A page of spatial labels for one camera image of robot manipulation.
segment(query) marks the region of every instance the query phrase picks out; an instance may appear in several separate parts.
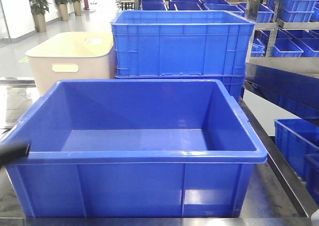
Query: plant pot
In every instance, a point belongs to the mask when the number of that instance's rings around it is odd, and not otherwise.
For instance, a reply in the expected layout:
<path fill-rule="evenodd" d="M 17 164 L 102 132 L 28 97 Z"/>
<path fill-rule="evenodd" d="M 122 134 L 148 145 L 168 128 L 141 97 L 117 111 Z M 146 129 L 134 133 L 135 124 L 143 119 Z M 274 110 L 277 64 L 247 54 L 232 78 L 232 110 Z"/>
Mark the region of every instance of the plant pot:
<path fill-rule="evenodd" d="M 68 5 L 67 4 L 59 4 L 59 13 L 61 16 L 61 21 L 68 21 L 69 20 Z"/>
<path fill-rule="evenodd" d="M 35 29 L 37 32 L 46 32 L 45 17 L 42 14 L 33 14 Z"/>
<path fill-rule="evenodd" d="M 73 7 L 74 7 L 75 15 L 81 15 L 82 13 L 81 2 L 80 1 L 74 2 Z"/>

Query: crate bottom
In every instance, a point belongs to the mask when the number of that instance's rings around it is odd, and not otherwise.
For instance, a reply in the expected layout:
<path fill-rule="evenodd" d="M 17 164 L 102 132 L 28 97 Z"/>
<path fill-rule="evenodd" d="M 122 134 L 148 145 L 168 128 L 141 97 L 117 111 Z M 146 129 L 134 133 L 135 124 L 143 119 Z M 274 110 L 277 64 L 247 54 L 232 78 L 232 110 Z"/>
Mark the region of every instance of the crate bottom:
<path fill-rule="evenodd" d="M 61 151 L 213 150 L 207 130 L 72 130 Z"/>

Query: bin handle hole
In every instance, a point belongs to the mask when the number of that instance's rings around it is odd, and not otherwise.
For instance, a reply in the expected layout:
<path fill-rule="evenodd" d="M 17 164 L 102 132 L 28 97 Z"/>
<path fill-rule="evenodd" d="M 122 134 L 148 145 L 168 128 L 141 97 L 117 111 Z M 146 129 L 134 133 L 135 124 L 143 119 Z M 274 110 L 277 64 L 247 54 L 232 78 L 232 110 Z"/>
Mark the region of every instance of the bin handle hole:
<path fill-rule="evenodd" d="M 84 39 L 84 42 L 86 44 L 102 44 L 103 39 L 101 39 L 101 38 L 86 38 L 86 39 Z"/>
<path fill-rule="evenodd" d="M 76 64 L 52 64 L 54 72 L 78 72 L 79 66 Z"/>

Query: beige plastic bin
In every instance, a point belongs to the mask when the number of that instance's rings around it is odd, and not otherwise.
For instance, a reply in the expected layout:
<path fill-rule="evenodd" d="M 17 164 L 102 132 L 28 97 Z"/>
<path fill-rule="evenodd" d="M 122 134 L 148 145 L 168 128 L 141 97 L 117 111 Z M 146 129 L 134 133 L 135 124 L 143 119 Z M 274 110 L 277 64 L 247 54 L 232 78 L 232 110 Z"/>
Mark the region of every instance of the beige plastic bin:
<path fill-rule="evenodd" d="M 65 32 L 25 53 L 40 95 L 61 79 L 114 78 L 113 35 L 106 32 Z"/>

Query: gray floor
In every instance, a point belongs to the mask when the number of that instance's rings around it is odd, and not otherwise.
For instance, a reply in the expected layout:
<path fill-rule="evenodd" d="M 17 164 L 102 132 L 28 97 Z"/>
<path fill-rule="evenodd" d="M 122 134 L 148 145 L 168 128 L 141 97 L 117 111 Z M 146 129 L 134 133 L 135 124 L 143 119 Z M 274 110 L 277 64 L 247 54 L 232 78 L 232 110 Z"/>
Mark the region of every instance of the gray floor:
<path fill-rule="evenodd" d="M 66 31 L 111 32 L 110 21 L 117 12 L 115 0 L 105 0 L 96 11 L 83 11 L 82 16 L 77 17 L 71 14 L 69 21 L 59 20 L 48 25 L 47 32 L 36 33 L 24 41 L 0 48 L 0 77 L 33 77 L 29 63 L 19 63 L 26 57 L 26 51 Z"/>

